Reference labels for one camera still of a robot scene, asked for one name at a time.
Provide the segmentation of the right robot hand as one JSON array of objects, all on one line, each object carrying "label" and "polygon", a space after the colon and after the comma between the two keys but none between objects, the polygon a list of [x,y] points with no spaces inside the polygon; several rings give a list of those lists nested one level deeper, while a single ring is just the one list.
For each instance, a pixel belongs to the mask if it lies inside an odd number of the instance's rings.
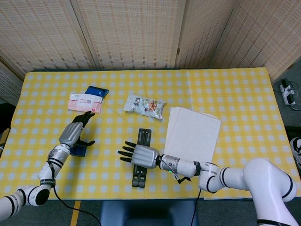
[{"label": "right robot hand", "polygon": [[125,141],[126,146],[118,151],[119,159],[133,165],[154,169],[161,163],[160,153],[157,149]]}]

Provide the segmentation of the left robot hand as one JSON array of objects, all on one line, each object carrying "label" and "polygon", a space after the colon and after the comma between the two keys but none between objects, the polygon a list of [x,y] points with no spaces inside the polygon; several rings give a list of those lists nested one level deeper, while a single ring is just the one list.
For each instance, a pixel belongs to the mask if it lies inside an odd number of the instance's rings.
[{"label": "left robot hand", "polygon": [[69,148],[75,146],[91,146],[95,143],[94,140],[86,142],[80,139],[81,133],[84,127],[89,122],[90,118],[93,117],[95,113],[91,111],[85,112],[84,114],[77,115],[71,123],[69,123],[63,130],[61,136],[59,137],[60,144],[67,145]]}]

